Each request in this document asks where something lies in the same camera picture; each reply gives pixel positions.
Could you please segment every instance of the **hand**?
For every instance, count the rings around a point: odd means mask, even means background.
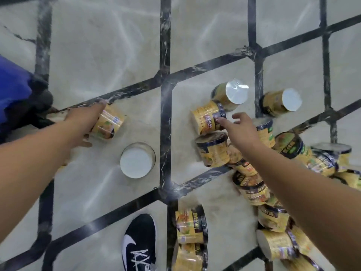
[[[103,100],[90,107],[70,109],[65,117],[65,120],[74,123],[74,125],[81,131],[81,134],[85,135],[89,133],[92,127],[96,124],[99,114],[103,111],[105,106],[106,102]]]
[[[246,151],[250,146],[261,144],[257,129],[252,119],[244,112],[235,113],[233,119],[239,119],[234,123],[225,118],[218,118],[219,124],[228,132],[228,137],[238,150]]]

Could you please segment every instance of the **shoelace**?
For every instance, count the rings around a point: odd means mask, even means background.
[[[136,271],[139,271],[139,270],[138,270],[138,264],[144,264],[146,271],[152,271],[151,265],[146,262],[146,260],[149,259],[149,256],[146,254],[146,252],[148,252],[148,249],[130,252],[131,254],[134,255],[134,259],[131,260],[131,262],[134,263],[134,267],[135,267],[135,270],[136,270]],[[142,260],[137,260],[137,257],[138,257],[138,258],[139,258],[139,257],[143,257],[144,259],[142,259]]]

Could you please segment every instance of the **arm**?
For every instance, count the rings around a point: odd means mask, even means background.
[[[261,144],[246,113],[219,122],[285,209],[339,270],[359,269],[361,192],[332,181]]]
[[[65,121],[0,145],[0,243],[35,203],[70,150],[82,142],[103,108],[102,103],[70,110]]]

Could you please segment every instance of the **tile floor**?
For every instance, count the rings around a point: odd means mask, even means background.
[[[132,218],[146,212],[157,223],[158,270],[168,270],[166,251],[174,244],[167,204],[179,200],[179,208],[204,206],[210,271],[264,270],[261,255],[252,253],[254,209],[232,186],[231,172],[206,168],[192,144],[190,110],[232,78],[250,86],[248,101],[234,112],[255,117],[264,92],[293,87],[303,105],[275,119],[275,134],[297,126],[307,144],[350,144],[351,164],[361,165],[360,0],[9,2],[0,0],[0,54],[35,73],[42,66],[36,57],[49,54],[49,66],[40,71],[49,75],[56,108],[103,96],[127,122],[110,143],[92,139],[93,147],[75,150],[74,160],[56,174],[52,193],[0,245],[0,269],[123,270],[122,236]],[[325,33],[319,27],[324,9],[330,25]],[[42,13],[50,13],[51,22],[38,22]],[[43,24],[51,34],[38,32]],[[43,36],[49,36],[49,53],[36,41]],[[34,131],[26,126],[9,140]],[[139,180],[127,178],[118,165],[122,150],[135,141],[151,145],[157,159]],[[160,187],[165,182],[170,184]],[[44,206],[51,210],[46,217]],[[44,219],[52,242],[43,238]],[[319,251],[312,257],[334,271]],[[284,267],[275,261],[273,270]]]

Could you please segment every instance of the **shoe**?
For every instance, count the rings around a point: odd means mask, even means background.
[[[149,214],[140,214],[129,225],[123,239],[125,271],[155,271],[156,226]]]

